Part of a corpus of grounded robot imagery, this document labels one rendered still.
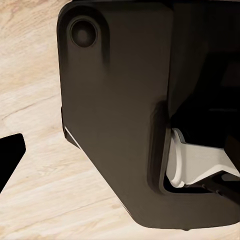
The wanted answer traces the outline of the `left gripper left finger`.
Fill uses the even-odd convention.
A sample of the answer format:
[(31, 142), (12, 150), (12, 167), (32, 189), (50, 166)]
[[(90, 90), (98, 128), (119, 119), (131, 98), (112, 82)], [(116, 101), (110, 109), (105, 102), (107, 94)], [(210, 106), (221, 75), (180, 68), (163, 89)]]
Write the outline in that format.
[(21, 133), (0, 138), (0, 193), (26, 152)]

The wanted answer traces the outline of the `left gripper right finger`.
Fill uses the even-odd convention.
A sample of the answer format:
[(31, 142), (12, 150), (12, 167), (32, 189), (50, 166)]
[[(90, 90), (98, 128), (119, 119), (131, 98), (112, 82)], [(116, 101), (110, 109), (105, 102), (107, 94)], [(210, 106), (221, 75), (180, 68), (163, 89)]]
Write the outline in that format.
[(227, 135), (224, 151), (233, 162), (236, 169), (240, 172), (240, 135), (229, 133)]

